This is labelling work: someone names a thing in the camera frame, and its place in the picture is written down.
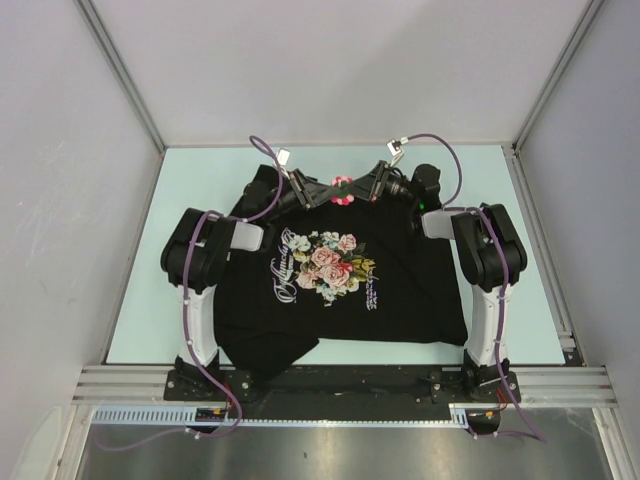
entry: pink rose print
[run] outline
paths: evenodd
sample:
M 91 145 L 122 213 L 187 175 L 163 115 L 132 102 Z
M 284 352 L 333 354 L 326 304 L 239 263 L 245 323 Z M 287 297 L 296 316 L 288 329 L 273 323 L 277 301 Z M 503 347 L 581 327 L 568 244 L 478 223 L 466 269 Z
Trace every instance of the pink rose print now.
M 325 265 L 338 263 L 340 255 L 332 252 L 327 247 L 320 247 L 311 255 L 311 261 L 319 267 L 324 267 Z
M 316 272 L 300 272 L 300 275 L 296 278 L 296 283 L 300 285 L 301 288 L 312 289 L 316 288 L 313 282 L 318 278 Z
M 296 285 L 300 289 L 315 290 L 322 297 L 325 307 L 330 307 L 340 297 L 362 290 L 362 283 L 362 287 L 366 288 L 367 309 L 377 308 L 372 283 L 374 279 L 377 280 L 373 276 L 376 262 L 368 258 L 366 243 L 358 244 L 356 237 L 350 233 L 342 235 L 338 232 L 314 230 L 307 235 L 298 235 L 289 229 L 285 229 L 282 242 L 286 248 L 280 250 L 283 253 L 280 268 L 274 265 L 276 259 L 271 261 L 271 271 L 277 278 L 281 278 L 281 271 L 293 266 Z M 295 301 L 295 293 L 279 296 L 278 291 L 276 296 L 283 303 L 292 303 Z
M 349 270 L 344 264 L 327 265 L 320 269 L 320 276 L 331 288 L 338 289 L 349 281 Z
M 357 246 L 358 243 L 356 242 L 356 237 L 351 234 L 343 235 L 342 237 L 340 237 L 340 241 L 338 242 L 338 248 L 345 253 L 350 252 Z

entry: stainless steel surface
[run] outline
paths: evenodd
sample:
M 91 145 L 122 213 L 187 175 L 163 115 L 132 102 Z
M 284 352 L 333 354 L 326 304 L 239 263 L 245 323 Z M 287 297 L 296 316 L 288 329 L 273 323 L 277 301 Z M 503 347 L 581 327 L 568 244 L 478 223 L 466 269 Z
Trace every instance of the stainless steel surface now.
M 547 102 L 551 99 L 553 92 L 556 87 L 560 83 L 560 80 L 564 76 L 567 68 L 569 67 L 571 60 L 575 56 L 576 52 L 580 48 L 582 41 L 584 40 L 587 32 L 593 25 L 593 22 L 596 20 L 598 14 L 601 12 L 603 5 L 607 2 L 607 0 L 591 0 L 587 7 L 584 9 L 582 13 L 582 17 L 578 21 L 574 31 L 569 38 L 564 50 L 560 54 L 560 58 L 554 65 L 551 70 L 551 74 L 549 78 L 544 84 L 540 95 L 533 104 L 533 107 L 529 114 L 527 115 L 527 119 L 522 125 L 518 136 L 515 139 L 514 145 L 516 146 L 516 150 L 520 151 L 524 142 L 526 142 L 531 129 L 540 118 L 540 114 L 544 111 Z
M 461 430 L 243 428 L 222 439 L 183 433 L 138 449 L 108 445 L 139 441 L 161 428 L 94 426 L 79 479 L 612 479 L 590 410 L 537 410 L 532 420 L 549 438 L 473 440 Z M 520 428 L 507 412 L 503 428 Z
M 80 9 L 80 13 L 84 17 L 91 33 L 93 34 L 100 50 L 104 54 L 109 67 L 115 74 L 118 82 L 122 86 L 125 95 L 127 96 L 134 112 L 142 122 L 143 127 L 147 131 L 147 134 L 151 138 L 151 141 L 155 145 L 158 153 L 164 153 L 166 149 L 166 145 L 162 141 L 162 137 L 158 128 L 156 127 L 149 110 L 147 109 L 144 101 L 142 100 L 142 96 L 138 91 L 135 83 L 133 83 L 133 79 L 127 70 L 124 62 L 122 61 L 122 57 L 118 53 L 113 40 L 111 39 L 111 35 L 107 31 L 104 22 L 100 18 L 98 11 L 96 10 L 95 5 L 92 0 L 75 0 L 78 8 Z
M 162 399 L 170 366 L 87 366 L 74 404 L 156 405 Z M 518 376 L 522 403 L 529 408 L 617 406 L 604 367 L 512 367 Z M 224 406 L 205 403 L 209 406 Z

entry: purple cable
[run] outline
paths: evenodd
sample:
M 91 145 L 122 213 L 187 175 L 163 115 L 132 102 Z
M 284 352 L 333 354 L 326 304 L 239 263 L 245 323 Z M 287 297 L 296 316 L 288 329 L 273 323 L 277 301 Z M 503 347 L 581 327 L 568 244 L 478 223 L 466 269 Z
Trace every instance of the purple cable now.
M 282 167 L 280 165 L 280 162 L 278 162 L 278 156 L 276 155 L 276 153 L 273 151 L 273 149 L 267 144 L 267 142 L 265 142 L 264 140 L 262 140 L 260 137 L 256 137 L 255 135 L 251 135 L 249 137 L 249 141 L 251 142 L 251 145 L 253 145 L 256 149 L 258 149 L 261 153 L 267 155 L 268 157 L 271 157 L 276 165 L 276 169 L 278 170 L 278 189 L 276 190 L 276 194 L 273 197 L 273 200 L 271 201 L 271 203 L 260 213 L 257 213 L 256 215 L 253 215 L 249 218 L 238 218 L 238 217 L 234 217 L 234 216 L 228 216 L 225 217 L 225 215 L 223 215 L 220 212 L 217 212 L 216 210 L 208 210 L 207 212 L 205 212 L 204 214 L 202 214 L 202 216 L 200 217 L 200 219 L 198 220 L 198 223 L 196 224 L 195 229 L 193 230 L 193 235 L 191 236 L 191 239 L 189 240 L 189 247 L 187 248 L 187 255 L 184 261 L 184 269 L 182 270 L 182 285 L 183 285 L 183 293 L 182 293 L 182 330 L 184 332 L 184 339 L 185 342 L 187 342 L 187 349 L 189 350 L 189 355 L 191 355 L 191 358 L 195 364 L 195 366 L 198 368 L 198 370 L 200 371 L 200 373 L 202 373 L 202 375 L 209 380 L 211 383 L 213 383 L 218 389 L 220 389 L 223 393 L 225 393 L 227 395 L 228 398 L 231 399 L 231 402 L 235 405 L 237 412 L 238 412 L 238 416 L 235 420 L 235 422 L 233 422 L 233 424 L 231 425 L 231 427 L 227 430 L 224 430 L 223 432 L 217 432 L 214 431 L 212 433 L 203 433 L 203 432 L 197 432 L 196 433 L 196 437 L 206 437 L 206 438 L 220 438 L 220 437 L 224 437 L 225 435 L 229 435 L 231 432 L 233 432 L 236 428 L 238 428 L 238 426 L 240 425 L 240 422 L 242 421 L 242 406 L 240 405 L 240 402 L 238 401 L 238 399 L 236 398 L 236 396 L 229 390 L 227 389 L 223 384 L 221 384 L 218 380 L 216 380 L 209 372 L 207 372 L 206 368 L 202 365 L 202 363 L 200 363 L 200 360 L 198 359 L 196 352 L 193 349 L 191 342 L 191 334 L 189 333 L 189 285 L 188 285 L 188 279 L 189 279 L 189 269 L 191 267 L 191 261 L 193 259 L 193 252 L 195 250 L 195 246 L 196 243 L 198 242 L 198 236 L 200 235 L 200 231 L 202 230 L 202 227 L 204 226 L 205 222 L 207 221 L 207 219 L 210 216 L 215 216 L 218 218 L 229 218 L 231 220 L 236 220 L 239 222 L 253 222 L 254 220 L 257 220 L 263 216 L 265 216 L 267 213 L 269 213 L 271 210 L 273 210 L 273 208 L 276 206 L 276 203 L 278 203 L 278 200 L 280 199 L 280 195 L 282 193 L 282 187 L 284 184 L 283 181 L 283 176 L 282 176 Z M 167 429 L 167 430 L 163 430 L 162 432 L 158 432 L 155 435 L 152 435 L 148 438 L 145 438 L 144 440 L 140 440 L 139 442 L 133 443 L 131 445 L 125 445 L 123 447 L 109 447 L 106 446 L 104 444 L 102 444 L 102 442 L 100 442 L 100 440 L 98 439 L 97 435 L 94 435 L 94 442 L 96 443 L 96 445 L 103 449 L 106 450 L 108 452 L 124 452 L 127 450 L 133 450 L 135 448 L 141 447 L 143 445 L 146 445 L 149 442 L 152 442 L 154 440 L 156 440 L 157 438 L 160 437 L 164 437 L 165 435 L 169 435 L 169 434 L 173 434 L 173 433 L 178 433 L 178 432 L 185 432 L 189 430 L 189 427 L 185 427 L 185 428 L 171 428 L 171 429 Z
M 451 145 L 449 145 L 449 143 L 444 138 L 439 137 L 438 135 L 435 135 L 433 133 L 418 133 L 416 135 L 407 137 L 407 141 L 411 142 L 412 140 L 417 140 L 418 138 L 433 138 L 434 140 L 439 141 L 447 148 L 447 150 L 449 150 L 449 153 L 456 162 L 456 168 L 458 169 L 458 187 L 456 188 L 453 196 L 442 204 L 442 208 L 445 208 L 447 205 L 451 205 L 453 201 L 458 198 L 458 195 L 460 195 L 460 190 L 462 190 L 462 165 L 460 164 L 460 159 L 456 155 L 456 152 L 453 150 Z
M 487 216 L 484 214 L 482 209 L 478 207 L 468 207 L 468 208 L 450 207 L 445 210 L 460 211 L 460 212 L 467 212 L 467 211 L 475 212 L 480 217 L 480 219 L 482 220 L 482 223 L 484 223 L 485 227 L 487 228 L 487 232 L 489 233 L 489 236 L 491 237 L 491 240 L 493 241 L 493 244 L 496 247 L 496 252 L 498 252 L 498 257 L 500 257 L 500 263 L 502 264 L 503 280 L 502 280 L 502 286 L 500 287 L 500 296 L 498 297 L 498 331 L 496 333 L 496 342 L 494 347 L 496 367 L 498 368 L 498 374 L 500 375 L 500 380 L 502 381 L 502 385 L 504 386 L 505 392 L 507 392 L 507 395 L 509 395 L 509 399 L 511 400 L 511 403 L 513 403 L 513 406 L 518 411 L 520 418 L 522 418 L 522 420 L 527 425 L 527 427 L 529 427 L 529 429 L 533 432 L 533 433 L 528 433 L 528 432 L 507 430 L 504 432 L 497 432 L 497 434 L 490 433 L 485 435 L 478 435 L 473 431 L 471 427 L 469 427 L 469 433 L 471 433 L 474 437 L 496 437 L 496 436 L 497 437 L 508 437 L 508 436 L 529 437 L 529 438 L 533 438 L 536 440 L 540 440 L 541 442 L 547 443 L 546 437 L 542 435 L 542 433 L 540 433 L 540 431 L 535 427 L 535 425 L 533 425 L 533 423 L 525 415 L 524 410 L 522 410 L 522 407 L 518 403 L 518 400 L 516 399 L 511 389 L 509 388 L 509 382 L 507 381 L 507 377 L 505 376 L 504 371 L 502 370 L 502 364 L 500 360 L 500 341 L 502 340 L 502 335 L 504 332 L 504 323 L 505 323 L 504 296 L 507 292 L 507 287 L 509 285 L 509 266 L 507 264 L 507 259 L 504 256 L 504 251 L 502 250 L 502 246 L 500 245 L 500 241 L 498 240 L 498 236 L 496 235 L 496 232 L 493 230 L 493 227 L 491 226 L 491 222 L 489 221 Z

